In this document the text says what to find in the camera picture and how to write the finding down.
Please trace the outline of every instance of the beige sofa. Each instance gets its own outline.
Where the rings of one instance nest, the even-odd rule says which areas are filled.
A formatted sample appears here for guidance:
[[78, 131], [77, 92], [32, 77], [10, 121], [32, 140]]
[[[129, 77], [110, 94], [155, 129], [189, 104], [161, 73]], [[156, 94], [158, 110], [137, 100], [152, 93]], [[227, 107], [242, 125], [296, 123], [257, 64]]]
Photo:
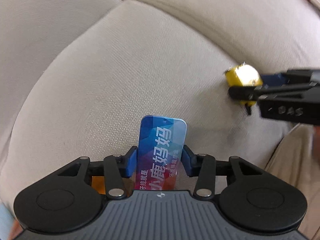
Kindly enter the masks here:
[[[0, 198], [65, 163], [124, 154], [146, 114], [179, 117], [195, 153], [265, 167], [290, 124], [227, 96], [223, 73], [320, 66], [306, 0], [0, 0]], [[194, 180], [179, 173], [177, 188]], [[224, 187], [218, 183], [218, 189]]]

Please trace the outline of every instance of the light blue object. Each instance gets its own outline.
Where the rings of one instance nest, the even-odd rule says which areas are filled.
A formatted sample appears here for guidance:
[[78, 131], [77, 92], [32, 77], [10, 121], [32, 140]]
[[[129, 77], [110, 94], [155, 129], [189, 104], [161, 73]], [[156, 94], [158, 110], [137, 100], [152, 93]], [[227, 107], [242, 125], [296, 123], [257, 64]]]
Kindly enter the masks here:
[[3, 203], [0, 204], [0, 240], [7, 240], [14, 218]]

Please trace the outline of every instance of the person's leg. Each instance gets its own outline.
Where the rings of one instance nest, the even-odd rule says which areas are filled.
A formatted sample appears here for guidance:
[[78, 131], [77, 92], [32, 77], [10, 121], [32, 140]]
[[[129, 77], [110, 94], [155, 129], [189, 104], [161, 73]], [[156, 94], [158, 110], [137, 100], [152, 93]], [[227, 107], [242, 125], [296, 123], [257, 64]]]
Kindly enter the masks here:
[[320, 239], [320, 129], [296, 126], [280, 143], [266, 171], [298, 188], [308, 202], [299, 231], [309, 239]]

